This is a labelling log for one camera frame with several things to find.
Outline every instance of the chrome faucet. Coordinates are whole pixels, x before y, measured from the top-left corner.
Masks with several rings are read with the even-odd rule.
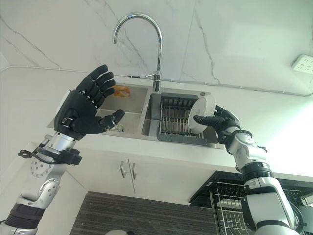
[[[157,55],[157,70],[154,72],[154,74],[147,75],[146,77],[152,77],[153,76],[153,90],[155,92],[160,91],[160,83],[161,83],[161,60],[162,60],[162,46],[163,46],[163,38],[162,38],[162,33],[157,25],[157,23],[148,15],[139,13],[139,12],[134,12],[127,14],[126,16],[122,17],[119,22],[116,24],[114,32],[113,32],[113,43],[116,44],[117,42],[117,35],[118,32],[122,26],[123,23],[125,23],[127,20],[131,18],[141,18],[146,21],[148,21],[156,30],[157,36],[158,36],[158,55]]]

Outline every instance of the gray dish rack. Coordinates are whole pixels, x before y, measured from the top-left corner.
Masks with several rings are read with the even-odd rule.
[[[241,199],[246,195],[243,185],[217,182],[209,193],[218,235],[254,234],[254,231],[246,226],[243,218]],[[308,206],[301,191],[284,189],[284,193],[296,206]]]
[[[207,145],[208,141],[201,132],[195,135],[188,127],[190,110],[198,97],[195,95],[177,95],[163,93],[160,106],[159,141],[180,142],[195,145]]]

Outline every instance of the kitchen sink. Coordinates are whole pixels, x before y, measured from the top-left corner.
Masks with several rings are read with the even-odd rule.
[[[199,97],[197,93],[182,92],[150,95],[142,135],[156,137],[158,141],[223,148],[218,144],[212,127],[197,135],[191,132],[188,127],[189,112]]]
[[[126,92],[106,98],[96,115],[103,117],[118,109],[124,110],[125,115],[115,128],[100,135],[224,148],[212,127],[198,135],[188,128],[190,109],[205,93],[162,88],[162,93],[157,94],[148,86],[118,86]],[[53,128],[53,124],[52,120],[48,127]]]
[[[110,95],[106,98],[104,104],[99,108],[96,115],[104,117],[112,114],[118,109],[124,110],[125,115],[116,128],[102,134],[119,133],[122,135],[122,133],[124,133],[124,135],[134,135],[138,133],[138,127],[148,87],[134,87],[121,84],[119,84],[119,86],[128,88],[129,95]]]

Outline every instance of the wire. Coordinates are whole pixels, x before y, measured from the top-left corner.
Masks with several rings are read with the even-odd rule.
[[[65,162],[49,162],[49,161],[46,161],[45,159],[42,159],[41,157],[37,156],[37,149],[35,150],[36,153],[32,153],[32,152],[29,152],[25,149],[22,149],[18,155],[21,156],[22,158],[30,158],[30,157],[34,157],[34,158],[37,158],[39,161],[43,162],[43,163],[46,163],[46,164],[51,164],[51,165],[56,165],[56,164],[65,164]]]
[[[36,154],[32,153],[32,156],[34,158],[37,158],[39,161],[43,162],[43,163],[47,163],[47,164],[51,164],[51,165],[56,165],[56,164],[65,164],[64,162],[49,162],[49,161],[46,161],[44,159],[42,159],[41,157],[38,157]]]
[[[303,227],[304,227],[304,225],[306,225],[306,223],[304,223],[303,215],[302,215],[301,211],[298,209],[298,207],[296,207],[292,202],[289,202],[289,203],[290,203],[290,206],[291,206],[293,212],[298,217],[298,220],[299,220],[298,227],[295,229],[295,231],[300,234],[303,231]]]
[[[90,73],[90,71],[79,71],[79,70],[66,70],[62,68],[46,68],[46,67],[36,67],[36,66],[19,66],[19,65],[12,65],[5,67],[0,70],[0,73],[10,69],[10,68],[27,68],[27,69],[37,69],[37,70],[56,70],[56,71],[67,71],[67,72],[79,72],[79,73]],[[115,74],[115,76],[118,77],[138,77],[133,75],[121,75],[121,74]],[[139,79],[147,79],[152,80],[148,77],[140,77]],[[163,78],[162,81],[167,82],[177,82],[177,83],[187,83],[187,84],[196,84],[196,85],[206,85],[206,86],[214,86],[214,87],[225,87],[225,88],[234,88],[234,89],[240,89],[240,90],[248,90],[248,91],[256,91],[256,92],[269,92],[269,93],[276,93],[276,94],[288,94],[288,95],[295,95],[295,96],[301,96],[301,97],[310,97],[313,95],[313,93],[308,94],[299,94],[299,93],[293,93],[293,92],[285,92],[285,91],[278,91],[278,90],[269,90],[269,89],[262,89],[257,87],[245,87],[245,86],[237,86],[237,85],[228,85],[228,84],[216,84],[216,83],[207,83],[207,82],[199,82],[199,81],[180,81],[180,80],[173,80],[173,79],[166,79]]]

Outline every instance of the cabinet handle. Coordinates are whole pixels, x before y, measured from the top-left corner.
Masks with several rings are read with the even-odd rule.
[[[133,178],[134,178],[134,180],[135,180],[135,179],[136,179],[136,176],[137,176],[137,174],[135,173],[135,163],[133,163],[132,173],[133,173]]]
[[[121,173],[122,173],[123,178],[125,178],[125,176],[126,176],[126,172],[125,172],[125,171],[123,171],[123,165],[124,165],[124,162],[123,162],[123,161],[121,161],[121,165],[119,166],[119,169],[120,169],[120,171],[121,171]]]

